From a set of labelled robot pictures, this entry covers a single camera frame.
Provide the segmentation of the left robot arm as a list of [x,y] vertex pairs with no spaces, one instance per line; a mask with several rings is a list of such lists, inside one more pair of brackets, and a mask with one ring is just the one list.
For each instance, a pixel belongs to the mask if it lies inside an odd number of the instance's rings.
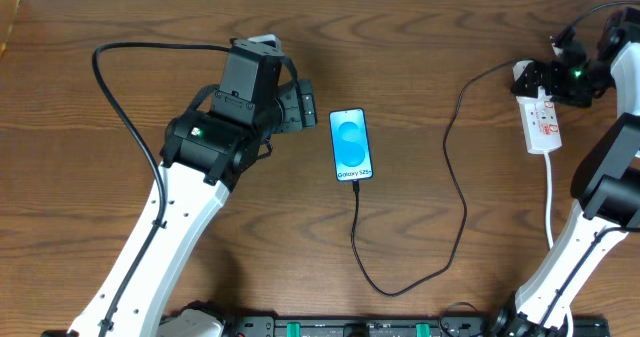
[[65,336],[221,336],[225,323],[188,307],[163,311],[193,249],[243,172],[263,159],[275,134],[317,124],[311,83],[300,79],[273,34],[234,39],[220,83],[203,87],[165,130],[161,158],[94,73],[142,149],[154,185],[111,271]]

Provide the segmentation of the blue Galaxy smartphone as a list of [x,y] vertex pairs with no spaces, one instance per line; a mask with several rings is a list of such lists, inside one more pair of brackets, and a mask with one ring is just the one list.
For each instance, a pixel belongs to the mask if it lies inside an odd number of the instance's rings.
[[364,110],[332,111],[329,123],[336,179],[340,182],[371,179],[374,169]]

